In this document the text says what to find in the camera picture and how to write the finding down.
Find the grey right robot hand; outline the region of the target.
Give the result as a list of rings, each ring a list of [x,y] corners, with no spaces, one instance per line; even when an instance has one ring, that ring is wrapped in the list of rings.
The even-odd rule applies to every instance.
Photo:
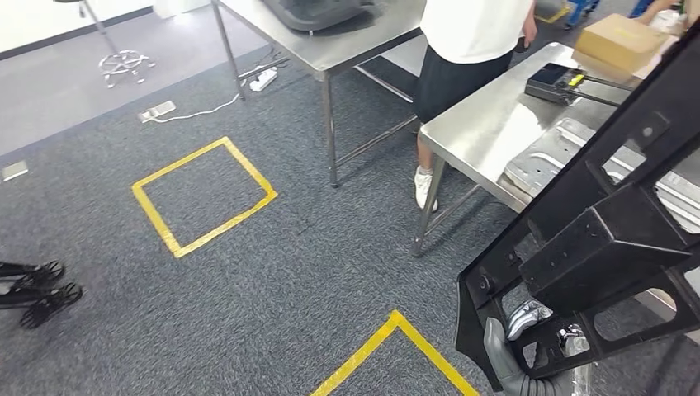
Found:
[[[551,315],[550,309],[531,299],[521,303],[508,316],[506,326],[497,318],[486,319],[483,344],[496,378],[506,395],[591,394],[590,364],[545,379],[533,379],[516,362],[508,342],[517,340],[525,329]]]

